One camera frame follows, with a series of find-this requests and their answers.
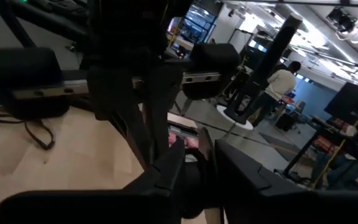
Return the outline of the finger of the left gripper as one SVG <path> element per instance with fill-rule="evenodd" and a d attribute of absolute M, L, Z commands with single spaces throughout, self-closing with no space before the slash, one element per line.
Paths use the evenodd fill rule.
<path fill-rule="evenodd" d="M 183 69 L 177 65 L 161 65 L 145 76 L 143 112 L 150 134 L 152 156 L 168 150 L 167 113 L 172 108 L 183 80 Z"/>
<path fill-rule="evenodd" d="M 151 137 L 144 124 L 128 70 L 90 70 L 87 86 L 95 117 L 109 121 L 143 168 L 152 163 Z"/>

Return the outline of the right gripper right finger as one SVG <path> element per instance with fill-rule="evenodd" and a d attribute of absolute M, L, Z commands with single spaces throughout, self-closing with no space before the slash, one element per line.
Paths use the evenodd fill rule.
<path fill-rule="evenodd" d="M 358 223 L 358 191 L 303 189 L 225 141 L 214 149 L 229 223 Z"/>

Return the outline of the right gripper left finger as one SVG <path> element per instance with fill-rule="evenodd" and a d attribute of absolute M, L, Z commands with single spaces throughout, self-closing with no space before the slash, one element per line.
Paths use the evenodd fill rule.
<path fill-rule="evenodd" d="M 35 190 L 0 202 L 0 223 L 180 223 L 185 146 L 179 139 L 121 190 Z"/>

